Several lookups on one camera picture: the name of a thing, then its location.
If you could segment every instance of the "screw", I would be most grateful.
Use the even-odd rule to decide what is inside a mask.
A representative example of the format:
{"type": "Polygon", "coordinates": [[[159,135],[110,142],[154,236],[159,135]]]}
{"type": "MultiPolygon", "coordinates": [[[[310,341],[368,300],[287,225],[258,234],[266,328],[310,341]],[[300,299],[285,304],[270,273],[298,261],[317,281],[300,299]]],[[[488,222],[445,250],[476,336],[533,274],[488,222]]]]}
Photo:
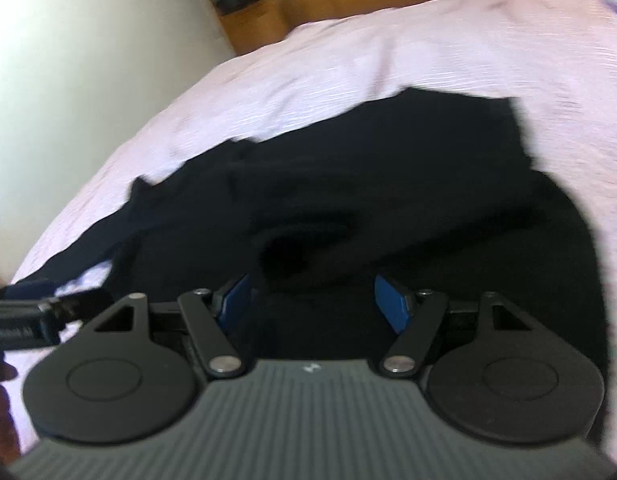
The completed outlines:
{"type": "Polygon", "coordinates": [[[218,374],[235,372],[241,365],[242,361],[233,355],[218,355],[208,362],[210,369],[218,374]]]}
{"type": "Polygon", "coordinates": [[[415,368],[415,361],[406,355],[391,355],[384,360],[384,368],[394,374],[410,372],[415,368]]]}

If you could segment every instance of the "pink bedspread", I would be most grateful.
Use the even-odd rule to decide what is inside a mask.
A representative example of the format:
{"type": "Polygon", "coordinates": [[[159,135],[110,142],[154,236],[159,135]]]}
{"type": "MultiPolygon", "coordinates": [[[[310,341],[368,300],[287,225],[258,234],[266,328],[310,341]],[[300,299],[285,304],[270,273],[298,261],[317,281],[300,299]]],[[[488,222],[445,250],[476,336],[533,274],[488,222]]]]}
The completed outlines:
{"type": "MultiPolygon", "coordinates": [[[[538,168],[588,217],[612,320],[606,449],[617,460],[617,15],[598,0],[436,0],[303,25],[217,67],[119,147],[15,278],[119,208],[139,175],[158,181],[225,139],[269,139],[407,86],[519,97],[538,168]]],[[[9,360],[25,373],[39,357],[9,360]]],[[[34,434],[19,388],[10,391],[27,447],[34,434]]]]}

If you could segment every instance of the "black garment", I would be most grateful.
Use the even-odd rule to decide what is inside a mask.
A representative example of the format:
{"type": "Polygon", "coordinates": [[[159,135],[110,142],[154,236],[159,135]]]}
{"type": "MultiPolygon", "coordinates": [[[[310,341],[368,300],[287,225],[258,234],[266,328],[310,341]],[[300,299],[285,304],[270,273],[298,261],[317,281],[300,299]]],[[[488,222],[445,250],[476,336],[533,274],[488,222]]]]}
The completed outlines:
{"type": "Polygon", "coordinates": [[[173,300],[249,271],[266,291],[232,335],[271,358],[379,358],[373,275],[456,299],[497,290],[607,369],[586,223],[530,170],[508,100],[408,89],[296,132],[226,142],[128,203],[30,278],[113,258],[105,287],[173,300]]]}

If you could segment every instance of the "black circular pad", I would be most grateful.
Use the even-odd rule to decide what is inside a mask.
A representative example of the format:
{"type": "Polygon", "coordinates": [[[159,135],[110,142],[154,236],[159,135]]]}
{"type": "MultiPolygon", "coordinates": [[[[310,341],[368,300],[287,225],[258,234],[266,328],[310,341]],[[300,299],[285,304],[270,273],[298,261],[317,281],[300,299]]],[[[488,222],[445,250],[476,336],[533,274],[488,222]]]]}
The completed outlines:
{"type": "Polygon", "coordinates": [[[493,331],[442,356],[431,405],[466,433],[502,444],[586,435],[604,395],[599,371],[556,336],[493,331]]]}
{"type": "Polygon", "coordinates": [[[83,363],[68,374],[68,387],[86,400],[116,400],[140,387],[141,370],[123,359],[98,359],[83,363]]]}
{"type": "Polygon", "coordinates": [[[156,433],[190,406],[188,363],[144,333],[82,329],[29,373],[24,402],[41,433],[119,444],[156,433]]]}
{"type": "Polygon", "coordinates": [[[496,394],[513,400],[539,399],[557,386],[557,372],[535,359],[498,359],[484,368],[485,384],[496,394]]]}

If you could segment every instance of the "logo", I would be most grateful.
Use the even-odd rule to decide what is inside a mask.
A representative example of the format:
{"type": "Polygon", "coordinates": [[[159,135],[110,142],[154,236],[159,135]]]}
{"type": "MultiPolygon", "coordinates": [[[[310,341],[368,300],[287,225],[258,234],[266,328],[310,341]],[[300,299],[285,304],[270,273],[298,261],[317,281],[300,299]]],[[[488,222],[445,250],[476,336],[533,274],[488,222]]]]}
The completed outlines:
{"type": "Polygon", "coordinates": [[[34,337],[32,328],[25,325],[21,328],[0,328],[0,340],[3,339],[27,339],[34,337]]]}
{"type": "Polygon", "coordinates": [[[315,372],[319,372],[322,369],[322,367],[320,365],[318,365],[317,363],[311,363],[310,365],[306,365],[302,367],[302,370],[304,370],[307,373],[313,374],[315,372]]]}

